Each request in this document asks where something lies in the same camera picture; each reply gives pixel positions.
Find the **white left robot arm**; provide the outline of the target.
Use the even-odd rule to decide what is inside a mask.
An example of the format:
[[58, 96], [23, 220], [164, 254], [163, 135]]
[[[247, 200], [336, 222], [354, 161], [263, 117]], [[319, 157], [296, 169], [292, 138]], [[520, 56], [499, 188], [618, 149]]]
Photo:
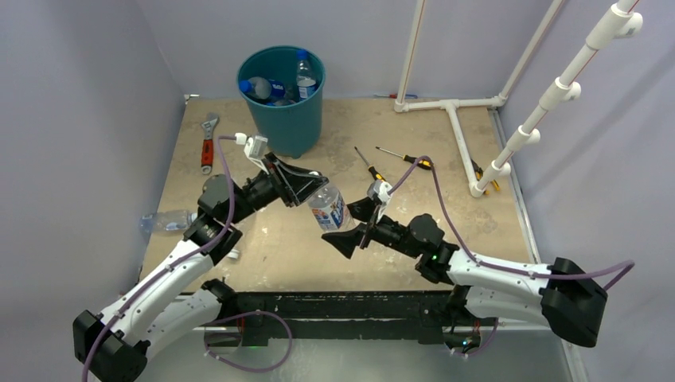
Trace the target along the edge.
[[205, 282], [185, 301], [177, 296], [214, 268], [242, 237], [236, 223], [270, 203], [300, 206], [326, 186], [328, 178], [266, 154], [258, 174], [238, 186], [228, 171], [209, 177], [197, 205], [197, 219], [170, 254], [122, 298], [94, 314], [84, 310], [73, 322], [81, 379], [134, 381], [148, 361], [191, 329], [215, 322], [228, 325], [245, 314], [239, 296], [224, 282]]

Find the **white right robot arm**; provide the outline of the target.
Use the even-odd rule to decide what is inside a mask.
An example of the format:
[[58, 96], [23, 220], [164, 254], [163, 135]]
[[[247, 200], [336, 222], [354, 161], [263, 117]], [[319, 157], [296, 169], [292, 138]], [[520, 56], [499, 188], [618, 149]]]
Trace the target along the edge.
[[573, 261], [517, 263], [467, 250], [445, 241], [431, 215], [401, 224], [389, 216], [369, 218], [345, 232], [322, 239], [347, 259], [376, 242], [416, 259], [416, 271], [428, 282], [451, 286], [442, 309], [451, 323], [507, 318], [549, 328], [574, 345], [592, 348], [598, 341], [607, 291]]

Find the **Pepsi bottle blue cap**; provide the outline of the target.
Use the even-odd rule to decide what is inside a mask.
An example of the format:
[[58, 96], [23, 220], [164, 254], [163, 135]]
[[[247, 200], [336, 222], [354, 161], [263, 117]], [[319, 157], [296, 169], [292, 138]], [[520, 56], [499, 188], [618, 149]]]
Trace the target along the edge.
[[305, 49], [298, 49], [296, 51], [296, 86], [300, 100], [310, 98], [318, 87], [318, 81], [310, 64], [309, 57], [310, 55]]

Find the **clear bottle red white label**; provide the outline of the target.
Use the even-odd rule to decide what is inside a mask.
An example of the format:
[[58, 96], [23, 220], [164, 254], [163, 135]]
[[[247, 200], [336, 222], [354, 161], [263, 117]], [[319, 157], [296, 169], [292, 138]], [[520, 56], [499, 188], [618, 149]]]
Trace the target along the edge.
[[324, 232], [346, 232], [355, 227], [341, 191], [333, 182], [315, 192], [307, 205]]

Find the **clear bottle white cap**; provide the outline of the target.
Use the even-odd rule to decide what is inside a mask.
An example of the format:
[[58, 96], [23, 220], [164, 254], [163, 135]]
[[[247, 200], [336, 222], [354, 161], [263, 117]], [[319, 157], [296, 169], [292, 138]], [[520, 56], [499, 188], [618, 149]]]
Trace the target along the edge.
[[236, 249], [232, 249], [227, 255], [227, 258], [229, 259], [239, 259], [240, 257], [240, 252]]

